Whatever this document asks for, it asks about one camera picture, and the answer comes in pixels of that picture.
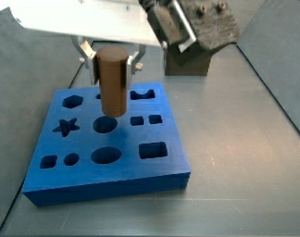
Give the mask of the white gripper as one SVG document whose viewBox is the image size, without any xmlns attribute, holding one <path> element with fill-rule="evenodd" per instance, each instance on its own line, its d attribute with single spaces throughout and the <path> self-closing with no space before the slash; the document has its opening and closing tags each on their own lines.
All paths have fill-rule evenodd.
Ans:
<svg viewBox="0 0 300 237">
<path fill-rule="evenodd" d="M 124 86 L 129 88 L 141 70 L 144 44 L 157 46 L 137 0 L 9 0 L 8 7 L 24 28 L 76 35 L 72 44 L 89 72 L 91 85 L 97 82 L 96 52 L 83 37 L 137 44 L 124 61 Z"/>
</svg>

